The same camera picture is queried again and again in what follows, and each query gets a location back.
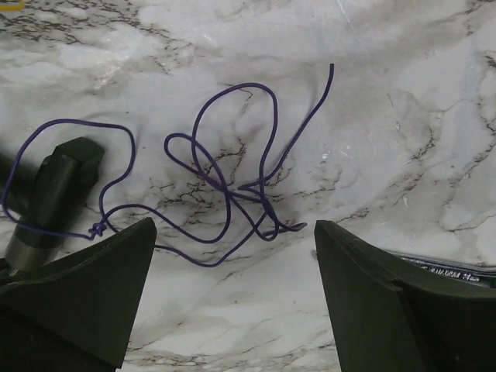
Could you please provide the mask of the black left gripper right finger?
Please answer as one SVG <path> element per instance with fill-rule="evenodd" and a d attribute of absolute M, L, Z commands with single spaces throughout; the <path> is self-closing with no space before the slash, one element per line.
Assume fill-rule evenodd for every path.
<path fill-rule="evenodd" d="M 342 370 L 495 369 L 495 288 L 434 274 L 334 222 L 314 234 Z"/>

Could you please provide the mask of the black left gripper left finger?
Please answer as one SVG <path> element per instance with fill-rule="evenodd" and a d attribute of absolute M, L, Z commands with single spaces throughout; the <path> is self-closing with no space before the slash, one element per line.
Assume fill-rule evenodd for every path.
<path fill-rule="evenodd" d="M 122 367 L 157 229 L 145 218 L 92 246 L 10 276 L 1 261 L 3 371 Z"/>

